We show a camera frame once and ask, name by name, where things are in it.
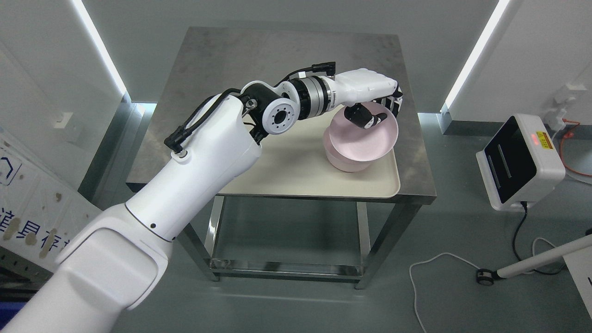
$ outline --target red cable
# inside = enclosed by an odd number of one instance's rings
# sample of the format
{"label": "red cable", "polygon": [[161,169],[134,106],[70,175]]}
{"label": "red cable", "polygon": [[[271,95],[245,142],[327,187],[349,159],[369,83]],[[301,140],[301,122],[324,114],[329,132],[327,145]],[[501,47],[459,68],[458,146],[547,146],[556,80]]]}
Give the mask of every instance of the red cable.
{"label": "red cable", "polygon": [[561,158],[561,162],[563,163],[563,166],[567,169],[570,170],[571,172],[578,174],[578,175],[582,175],[582,176],[586,176],[586,177],[592,177],[592,175],[590,174],[585,174],[583,172],[577,171],[572,169],[569,165],[567,165],[565,163],[565,159],[563,158],[563,143],[565,142],[566,139],[571,139],[572,137],[574,137],[574,130],[580,125],[579,121],[573,121],[573,120],[567,120],[567,119],[563,119],[564,122],[566,123],[572,123],[575,124],[574,127],[570,128],[567,132],[565,132],[565,134],[563,135],[563,137],[561,138],[561,141],[559,143],[559,158]]}

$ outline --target table leg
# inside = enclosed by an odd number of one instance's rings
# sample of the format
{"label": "table leg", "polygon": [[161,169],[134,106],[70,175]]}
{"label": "table leg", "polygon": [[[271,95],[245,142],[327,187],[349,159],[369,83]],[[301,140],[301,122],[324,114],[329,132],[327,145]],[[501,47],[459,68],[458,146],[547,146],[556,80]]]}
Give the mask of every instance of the table leg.
{"label": "table leg", "polygon": [[205,249],[204,244],[201,243],[200,238],[195,233],[195,230],[188,224],[185,229],[177,237],[177,241],[181,243],[185,251],[189,254],[191,259],[195,262],[197,267],[204,273],[204,275],[212,281],[220,281],[217,274],[211,271],[208,262],[211,257]]}
{"label": "table leg", "polygon": [[214,204],[212,205],[212,212],[210,214],[210,224],[208,225],[208,234],[205,236],[204,247],[210,254],[210,258],[214,257],[216,240],[220,231],[220,221],[224,211],[224,197],[215,196]]}
{"label": "table leg", "polygon": [[368,230],[368,209],[365,202],[357,202],[358,237],[360,239],[360,265],[366,264],[366,257],[370,253],[370,232]]}
{"label": "table leg", "polygon": [[368,265],[362,279],[355,285],[355,289],[364,289],[368,286],[374,274],[376,274],[421,207],[420,204],[410,203],[395,205],[370,249],[370,253],[366,258]]}

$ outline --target robotic arm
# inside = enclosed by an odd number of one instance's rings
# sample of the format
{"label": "robotic arm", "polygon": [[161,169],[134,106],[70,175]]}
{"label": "robotic arm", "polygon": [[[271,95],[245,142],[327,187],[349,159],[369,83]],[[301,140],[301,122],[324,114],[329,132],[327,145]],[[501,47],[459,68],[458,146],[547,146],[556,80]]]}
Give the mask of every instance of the robotic arm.
{"label": "robotic arm", "polygon": [[[4,332],[108,332],[123,309],[135,308],[166,270],[172,241],[230,181],[260,157],[267,135],[343,104],[360,127],[376,125],[359,103],[377,100],[398,111],[397,81],[367,69],[334,74],[334,63],[296,72],[275,87],[249,82],[200,105],[165,144],[165,167],[124,204],[97,216],[59,255],[60,267]],[[248,131],[243,117],[255,126]]]}

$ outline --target stainless steel tabletop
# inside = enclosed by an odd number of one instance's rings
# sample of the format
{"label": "stainless steel tabletop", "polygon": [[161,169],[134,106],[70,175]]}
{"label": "stainless steel tabletop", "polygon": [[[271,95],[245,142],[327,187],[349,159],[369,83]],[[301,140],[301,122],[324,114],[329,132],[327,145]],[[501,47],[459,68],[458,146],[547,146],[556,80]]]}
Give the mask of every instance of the stainless steel tabletop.
{"label": "stainless steel tabletop", "polygon": [[127,178],[132,190],[150,181],[170,160],[163,144],[210,95],[261,80],[275,84],[294,69],[337,62],[337,73],[368,68],[396,79],[404,93],[394,152],[401,188],[393,203],[430,204],[432,170],[396,35],[189,28]]}

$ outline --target yellow warning label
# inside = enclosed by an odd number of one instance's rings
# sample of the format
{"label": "yellow warning label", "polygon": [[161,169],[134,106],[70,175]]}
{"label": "yellow warning label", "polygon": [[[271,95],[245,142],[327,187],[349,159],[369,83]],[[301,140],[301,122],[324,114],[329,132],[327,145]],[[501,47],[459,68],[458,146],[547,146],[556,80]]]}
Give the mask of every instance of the yellow warning label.
{"label": "yellow warning label", "polygon": [[553,149],[551,140],[549,139],[549,136],[547,136],[546,132],[536,132],[536,135],[539,137],[540,145],[543,146],[543,148]]}

